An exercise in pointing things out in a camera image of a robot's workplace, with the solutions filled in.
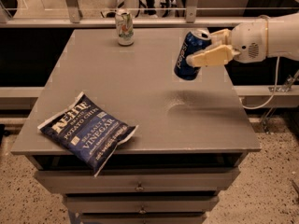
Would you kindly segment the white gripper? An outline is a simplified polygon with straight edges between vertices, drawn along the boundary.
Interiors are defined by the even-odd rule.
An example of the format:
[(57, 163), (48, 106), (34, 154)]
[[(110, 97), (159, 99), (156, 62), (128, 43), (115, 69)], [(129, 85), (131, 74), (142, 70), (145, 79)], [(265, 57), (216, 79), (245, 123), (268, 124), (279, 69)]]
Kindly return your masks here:
[(241, 23), (232, 31), (222, 29), (210, 35), (211, 44), (217, 47), (188, 55), (189, 66), (226, 65), (233, 58), (240, 63), (257, 63), (266, 58), (267, 21), (264, 19)]

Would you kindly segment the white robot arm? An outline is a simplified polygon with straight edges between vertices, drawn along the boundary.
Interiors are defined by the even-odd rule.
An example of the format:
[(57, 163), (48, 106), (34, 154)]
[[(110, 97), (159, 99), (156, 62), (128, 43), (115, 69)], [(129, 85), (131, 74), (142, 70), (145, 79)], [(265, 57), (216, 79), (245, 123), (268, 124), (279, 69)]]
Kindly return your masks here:
[(233, 30), (219, 30), (210, 37), (208, 47), (187, 56), (188, 65), (226, 65), (231, 60), (257, 63), (272, 57), (299, 61), (299, 13), (261, 17), (240, 23)]

